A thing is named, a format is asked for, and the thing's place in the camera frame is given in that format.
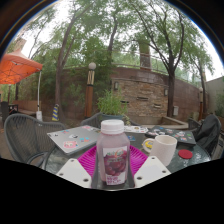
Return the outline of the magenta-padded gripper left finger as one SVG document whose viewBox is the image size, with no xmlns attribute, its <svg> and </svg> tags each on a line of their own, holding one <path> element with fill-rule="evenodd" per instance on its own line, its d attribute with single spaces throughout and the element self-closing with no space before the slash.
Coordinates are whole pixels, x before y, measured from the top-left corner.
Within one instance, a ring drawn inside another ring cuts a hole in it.
<svg viewBox="0 0 224 224">
<path fill-rule="evenodd" d="M 83 188 L 91 188 L 96 167 L 95 162 L 96 147 L 92 147 L 78 159 L 69 159 L 56 175 Z"/>
</svg>

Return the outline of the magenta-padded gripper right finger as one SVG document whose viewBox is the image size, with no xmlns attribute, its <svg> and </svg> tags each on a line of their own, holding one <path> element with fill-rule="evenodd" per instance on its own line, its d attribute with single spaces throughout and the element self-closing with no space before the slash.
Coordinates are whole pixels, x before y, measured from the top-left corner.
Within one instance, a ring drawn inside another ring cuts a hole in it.
<svg viewBox="0 0 224 224">
<path fill-rule="evenodd" d="M 167 175 L 170 175 L 170 171 L 156 156 L 146 156 L 134 146 L 130 147 L 130 187 L 140 188 Z"/>
</svg>

